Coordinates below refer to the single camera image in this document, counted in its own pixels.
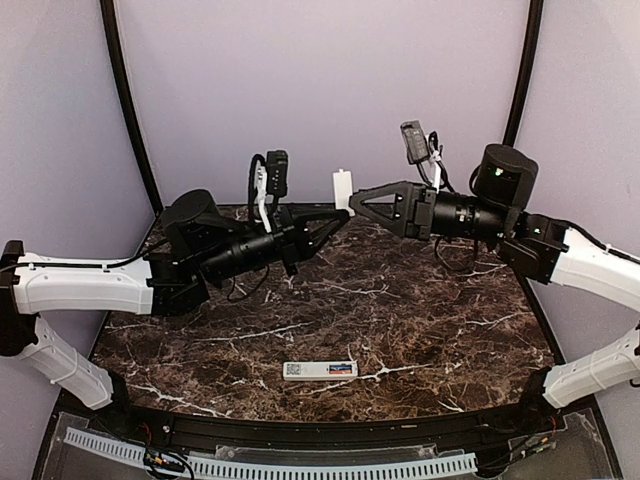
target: white panel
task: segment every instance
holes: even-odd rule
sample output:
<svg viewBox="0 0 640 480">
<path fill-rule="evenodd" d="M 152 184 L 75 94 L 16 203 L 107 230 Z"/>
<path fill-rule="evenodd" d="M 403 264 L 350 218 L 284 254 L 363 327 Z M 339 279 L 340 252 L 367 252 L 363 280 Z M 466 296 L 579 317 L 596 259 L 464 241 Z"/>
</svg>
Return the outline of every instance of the white panel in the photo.
<svg viewBox="0 0 640 480">
<path fill-rule="evenodd" d="M 244 202 L 256 152 L 289 152 L 290 196 L 418 179 L 400 124 L 437 129 L 466 190 L 506 124 L 528 2 L 120 0 L 132 90 L 165 203 Z"/>
<path fill-rule="evenodd" d="M 127 257 L 152 218 L 109 65 L 97 1 L 3 2 L 0 248 Z M 45 318 L 87 354 L 103 312 Z M 0 478 L 31 478 L 58 387 L 0 358 Z"/>
<path fill-rule="evenodd" d="M 569 218 L 640 254 L 640 3 L 546 2 L 517 147 L 540 164 L 531 211 Z M 568 360 L 621 337 L 638 314 L 563 287 L 537 292 Z M 625 478 L 640 478 L 638 392 L 599 397 Z"/>
</svg>

